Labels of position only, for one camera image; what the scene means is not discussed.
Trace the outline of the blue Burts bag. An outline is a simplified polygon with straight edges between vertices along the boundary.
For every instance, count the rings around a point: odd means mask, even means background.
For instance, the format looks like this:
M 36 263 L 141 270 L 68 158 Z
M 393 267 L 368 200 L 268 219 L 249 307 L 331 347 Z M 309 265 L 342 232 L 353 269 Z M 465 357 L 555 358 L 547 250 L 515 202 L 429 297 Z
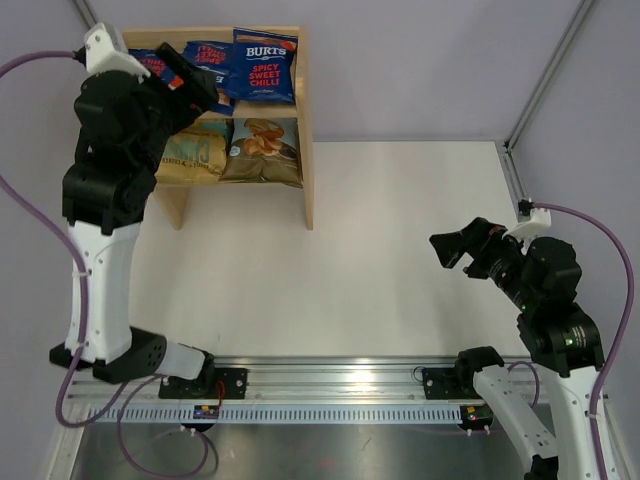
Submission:
M 225 92 L 231 67 L 232 44 L 220 41 L 189 41 L 182 55 L 191 64 L 214 74 L 218 101 L 211 110 L 225 116 L 232 116 L 235 100 Z
M 165 84 L 169 84 L 171 82 L 171 70 L 152 49 L 130 49 L 129 53 L 147 70 L 159 77 Z
M 235 28 L 226 94 L 246 102 L 294 104 L 297 46 L 296 36 Z

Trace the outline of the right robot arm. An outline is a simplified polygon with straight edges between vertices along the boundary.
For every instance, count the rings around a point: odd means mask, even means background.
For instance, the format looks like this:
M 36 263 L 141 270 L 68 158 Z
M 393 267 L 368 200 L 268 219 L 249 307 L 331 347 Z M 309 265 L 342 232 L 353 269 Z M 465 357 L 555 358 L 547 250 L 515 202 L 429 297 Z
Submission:
M 518 308 L 519 336 L 543 383 L 554 428 L 548 430 L 512 385 L 504 360 L 492 347 L 458 354 L 456 389 L 479 396 L 500 422 L 527 479 L 617 479 L 620 472 L 593 388 L 604 371 L 601 337 L 576 303 L 582 270 L 573 247 L 544 236 L 548 210 L 534 208 L 507 228 L 477 217 L 463 229 L 434 234 L 429 241 L 440 264 L 453 268 L 464 256 L 465 274 L 490 279 Z

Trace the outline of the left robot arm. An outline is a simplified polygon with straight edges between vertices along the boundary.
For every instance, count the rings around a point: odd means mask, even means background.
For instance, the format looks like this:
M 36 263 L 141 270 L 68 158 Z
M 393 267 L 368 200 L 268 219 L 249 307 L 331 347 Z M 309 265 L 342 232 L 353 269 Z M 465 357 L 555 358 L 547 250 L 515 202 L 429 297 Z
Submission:
M 218 99 L 212 74 L 168 43 L 155 53 L 181 78 L 179 86 L 147 70 L 109 67 L 91 74 L 74 102 L 81 128 L 63 177 L 62 215 L 80 254 L 78 317 L 49 360 L 67 370 L 89 368 L 110 384 L 162 375 L 179 397 L 203 398 L 216 388 L 213 355 L 129 320 L 133 250 L 167 142 Z

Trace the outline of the light blue cassava chips bag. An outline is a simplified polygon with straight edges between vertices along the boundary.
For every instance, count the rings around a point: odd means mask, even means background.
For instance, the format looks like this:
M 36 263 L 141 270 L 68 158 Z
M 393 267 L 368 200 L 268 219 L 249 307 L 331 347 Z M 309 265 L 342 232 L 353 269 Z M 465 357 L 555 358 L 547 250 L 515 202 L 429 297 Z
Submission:
M 296 119 L 235 119 L 233 127 L 221 182 L 302 186 Z

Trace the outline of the yellow kettle chips bag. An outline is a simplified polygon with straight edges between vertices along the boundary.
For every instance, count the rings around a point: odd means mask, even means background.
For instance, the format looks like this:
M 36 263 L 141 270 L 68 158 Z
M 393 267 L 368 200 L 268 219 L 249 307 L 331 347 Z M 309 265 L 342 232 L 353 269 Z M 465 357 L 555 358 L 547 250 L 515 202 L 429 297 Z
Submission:
M 232 133 L 231 120 L 197 120 L 168 140 L 156 180 L 189 187 L 218 184 L 226 167 Z

